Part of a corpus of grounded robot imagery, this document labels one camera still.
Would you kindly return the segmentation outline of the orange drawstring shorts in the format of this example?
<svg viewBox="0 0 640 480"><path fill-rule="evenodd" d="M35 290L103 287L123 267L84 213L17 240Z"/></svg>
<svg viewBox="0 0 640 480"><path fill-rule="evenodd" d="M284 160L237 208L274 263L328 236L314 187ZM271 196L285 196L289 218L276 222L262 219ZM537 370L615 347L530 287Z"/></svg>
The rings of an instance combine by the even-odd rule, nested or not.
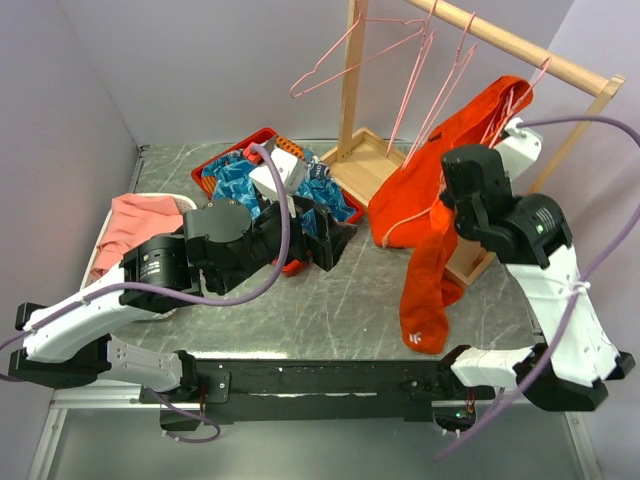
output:
<svg viewBox="0 0 640 480"><path fill-rule="evenodd" d="M509 90L515 87L522 94L528 86L520 77L498 78L437 126L409 166L396 169L368 203L374 243L412 250L399 321L402 340L414 351L435 355L444 350L449 334L445 309L464 294L461 286L445 278L458 236L454 212L440 200L441 157L452 148L480 143Z"/></svg>

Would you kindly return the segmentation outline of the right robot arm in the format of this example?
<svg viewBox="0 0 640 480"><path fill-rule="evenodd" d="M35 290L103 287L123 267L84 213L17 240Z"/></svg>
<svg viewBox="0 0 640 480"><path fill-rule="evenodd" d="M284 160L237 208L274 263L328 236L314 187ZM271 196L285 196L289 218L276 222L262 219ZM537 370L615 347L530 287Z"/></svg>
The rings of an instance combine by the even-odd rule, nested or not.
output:
<svg viewBox="0 0 640 480"><path fill-rule="evenodd" d="M500 153L481 144L446 152L441 199L455 214L456 232L494 253L538 321L541 342L515 350L463 345L442 361L440 391L460 398L471 387L520 389L550 412L590 412L607 398L605 383L634 366L597 318L581 279L567 220L552 198L516 196Z"/></svg>

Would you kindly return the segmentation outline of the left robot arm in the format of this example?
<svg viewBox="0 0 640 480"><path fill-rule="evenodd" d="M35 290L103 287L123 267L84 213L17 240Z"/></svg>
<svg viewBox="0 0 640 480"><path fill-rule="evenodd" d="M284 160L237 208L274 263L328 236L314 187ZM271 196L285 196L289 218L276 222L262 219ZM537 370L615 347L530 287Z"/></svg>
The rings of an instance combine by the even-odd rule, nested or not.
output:
<svg viewBox="0 0 640 480"><path fill-rule="evenodd" d="M232 199L189 210L176 232L127 252L78 293L51 307L20 305L16 328L22 346L11 354L6 378L56 390L111 379L188 401L202 383L193 355L134 347L114 330L190 305L247 303L273 282L243 297L227 295L268 264L274 276L292 260L329 271L356 232L326 206L301 197L292 209L272 202L257 218Z"/></svg>

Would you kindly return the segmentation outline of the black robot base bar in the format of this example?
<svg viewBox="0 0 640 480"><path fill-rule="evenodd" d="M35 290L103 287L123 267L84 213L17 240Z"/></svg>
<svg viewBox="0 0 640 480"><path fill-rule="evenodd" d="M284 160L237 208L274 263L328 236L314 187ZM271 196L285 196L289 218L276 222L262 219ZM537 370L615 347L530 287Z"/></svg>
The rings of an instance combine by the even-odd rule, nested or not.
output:
<svg viewBox="0 0 640 480"><path fill-rule="evenodd" d="M173 404L192 403L220 425L246 421L401 418L429 422L435 402L491 400L433 360L198 359L196 380Z"/></svg>

